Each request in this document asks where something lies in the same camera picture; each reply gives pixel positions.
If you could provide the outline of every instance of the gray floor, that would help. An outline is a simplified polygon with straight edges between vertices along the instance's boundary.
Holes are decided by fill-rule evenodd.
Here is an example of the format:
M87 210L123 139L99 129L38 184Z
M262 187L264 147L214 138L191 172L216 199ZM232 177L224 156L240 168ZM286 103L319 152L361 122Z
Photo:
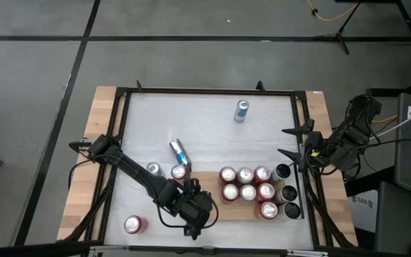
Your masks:
M313 1L331 17L350 8ZM0 0L0 34L80 36L92 0ZM348 36L409 36L396 6L362 4ZM314 36L344 19L318 21L307 1L102 1L92 35ZM333 126L347 101L368 87L411 84L410 44L270 42L90 42L56 144L27 243L56 239L76 161L67 146L81 138L97 86L198 87L324 91ZM71 72L78 42L0 42L0 246L13 239L36 167ZM385 118L396 101L381 99ZM366 154L375 168L393 162L393 146Z

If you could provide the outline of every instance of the silver can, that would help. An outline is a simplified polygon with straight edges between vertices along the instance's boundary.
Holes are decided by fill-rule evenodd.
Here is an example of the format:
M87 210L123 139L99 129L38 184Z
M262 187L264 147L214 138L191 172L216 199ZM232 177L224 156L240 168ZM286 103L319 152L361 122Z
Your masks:
M142 233L147 228L147 220L136 215L129 216L125 221L125 231L129 234Z
M266 201L255 206L255 217L263 220L271 220L277 216L277 206Z
M298 197L298 192L293 186L284 186L275 194L275 200L278 203L288 203L294 201Z
M270 175L270 182L272 184L276 184L280 181L284 181L291 175L291 169L288 165L282 163L278 164L277 167L274 168L272 174Z
M239 190L239 196L244 203L250 203L256 198L256 188L251 185L243 185Z
M248 107L250 107L250 103L248 103L247 100L240 100L237 103L237 108L235 109L234 120L237 122L243 122L245 120L245 116L247 115Z
M229 166L223 167L218 174L218 183L220 186L224 186L235 181L237 173L235 169Z
M269 183L262 183L256 189L256 198L260 202L269 201L274 197L275 189Z
M237 180L241 184L251 183L251 181L253 181L253 171L251 170L251 168L239 168L239 171L237 172Z
M232 201L236 200L238 196L239 190L237 189L237 186L234 186L233 184L228 184L221 190L222 203L231 203Z
M156 162L150 162L147 164L147 171L150 171L155 176L163 176L164 172L161 169L160 165L157 164Z
M186 178L186 168L183 165L177 164L171 169L171 176L175 180L182 181Z
M278 207L277 219L281 221L289 221L299 218L300 208L296 203L284 203Z
M264 166L258 166L255 168L255 182L256 183L267 183L270 178L270 171Z
M184 166L187 166L187 165L191 166L190 157L188 157L188 154L186 154L186 151L184 147L182 146L180 139L176 138L172 140L171 142L169 142L169 146L171 146L171 149L176 155L176 158L179 164L182 164Z

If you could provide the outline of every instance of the standing can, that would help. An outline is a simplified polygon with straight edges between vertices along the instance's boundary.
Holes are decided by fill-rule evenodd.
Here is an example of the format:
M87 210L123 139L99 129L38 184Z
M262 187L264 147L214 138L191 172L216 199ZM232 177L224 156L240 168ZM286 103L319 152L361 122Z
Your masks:
M234 183L235 177L237 176L237 172L235 172L234 168L226 166L220 170L218 174L218 183L220 186L224 186L229 183Z
M278 207L278 220L289 221L299 218L300 208L296 203L284 203Z
M255 217L262 220L271 220L277 216L277 206L269 201L255 206Z
M147 164L147 171L150 171L155 176L163 176L164 172L161 169L160 165L157 164L156 162L150 162Z
M256 188L252 185L243 185L239 190L243 203L251 203L256 198Z
M277 184L287 179L290 175L291 169L288 165L284 163L278 164L277 167L275 167L272 171L272 174L270 175L270 183Z
M245 116L247 115L248 107L250 107L250 103L247 100L240 100L237 103L237 108L235 109L234 113L234 120L237 122L243 122L245 120Z
M264 166L256 167L253 175L255 177L256 184L269 182L270 171Z
M237 172L237 181L241 185L251 183L253 181L253 171L251 168L239 168L239 171Z
M186 178L186 168L183 165L177 164L171 169L171 176L173 179L181 182Z
M222 203L232 203L237 199L239 196L239 190L237 189L237 186L234 186L233 184L228 184L223 187L221 190L221 202Z
M172 151L176 155L177 161L179 164L182 164L184 166L190 165L191 166L191 160L190 157L188 157L188 154L186 154L186 151L180 142L180 139L176 138L169 142L169 146L171 146Z
M147 229L147 225L147 219L132 215L125 221L125 231L129 234L142 233Z
M284 186L275 194L275 200L278 203L288 203L294 201L298 197L298 192L293 186Z
M270 201L274 194L275 189L269 183L262 183L256 189L256 198L259 202Z

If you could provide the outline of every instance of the can lid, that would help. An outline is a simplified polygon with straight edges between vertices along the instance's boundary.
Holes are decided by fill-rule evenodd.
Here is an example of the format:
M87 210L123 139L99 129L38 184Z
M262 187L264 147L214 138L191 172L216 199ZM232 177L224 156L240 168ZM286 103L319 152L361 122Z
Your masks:
M289 218L298 218L300 215L300 208L296 203L285 204L285 214Z
M233 181L235 178L235 169L226 166L221 169L220 175L224 181Z
M294 199L296 199L296 197L298 197L298 192L292 186L285 186L285 187L282 188L282 196L287 201L294 201Z
M150 171L152 174L156 174L160 171L160 165L156 162L151 162L147 164L147 171Z
M250 104L248 103L247 100L240 100L240 101L238 102L238 105L239 105L239 108L240 108L240 109L245 110L245 109L248 109L248 107L249 107Z
M234 200L237 198L239 191L233 184L228 184L223 187L223 196L228 200Z
M173 178L183 178L186 175L186 169L183 165L177 164L172 168L171 175Z
M261 214L266 218L275 218L277 216L277 206L271 202L264 202L261 204Z
M253 172L251 171L250 168L247 168L247 167L240 168L238 172L238 176L241 182L250 182L253 180Z
M256 188L251 185L244 185L240 188L240 197L246 201L252 201L256 197Z
M277 172L277 175L281 178L287 178L291 174L291 169L288 165L282 163L278 164L277 168L275 169L275 172Z
M269 183L262 183L258 187L258 195L260 195L263 198L271 199L272 197L274 197L274 194L275 194L275 189Z
M268 180L270 178L270 171L264 166L258 166L255 169L255 174L260 180Z
M125 221L125 230L128 233L136 233L141 227L141 219L136 215L129 216Z

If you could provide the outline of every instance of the wooden tabletop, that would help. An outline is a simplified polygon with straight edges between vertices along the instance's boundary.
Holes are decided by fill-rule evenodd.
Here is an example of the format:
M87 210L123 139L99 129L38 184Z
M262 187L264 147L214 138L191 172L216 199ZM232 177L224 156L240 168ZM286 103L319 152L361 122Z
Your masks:
M116 87L113 86L98 86L96 88L83 137L97 138L102 133L105 134L107 132L115 92ZM306 91L306 96L310 117L315 120L314 131L322 132L324 138L329 137L332 133L332 129L323 93L320 91ZM298 102L298 106L300 121L301 124L303 124L303 111L300 102ZM121 115L117 115L116 129L119 127L120 117ZM84 157L79 155L77 162L83 160ZM64 209L63 219L58 232L58 239L67 237L89 210L96 185L98 167L98 164L87 163L79 166L75 170L71 189ZM344 233L346 238L351 243L357 245L355 229L345 187L343 185L342 174L340 172L335 172L330 176L323 176L322 181L328 213L331 219L334 220L335 224L340 231ZM325 245L321 217L318 213L315 212L315 214L320 245ZM96 215L95 226L91 237L92 239L97 238L100 220L101 213L98 213Z

